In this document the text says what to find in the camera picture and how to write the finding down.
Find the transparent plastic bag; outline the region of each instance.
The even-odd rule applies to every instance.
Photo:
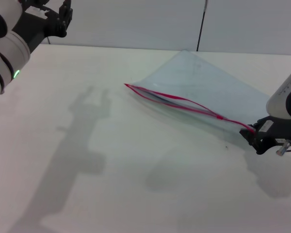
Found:
[[[248,124],[268,115],[269,96],[188,51],[178,53],[142,81],[126,86],[148,100],[197,117],[204,115],[235,123],[238,129],[252,130]]]

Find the white backdrop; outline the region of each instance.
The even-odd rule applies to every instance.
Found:
[[[210,0],[199,50],[291,55],[291,0]]]
[[[63,0],[50,0],[58,10]],[[196,51],[205,0],[73,0],[73,20],[53,44]]]

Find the tabletop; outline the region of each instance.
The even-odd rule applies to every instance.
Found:
[[[291,153],[123,85],[176,53],[37,48],[0,96],[0,233],[291,233]],[[291,73],[291,56],[197,55],[268,95]]]

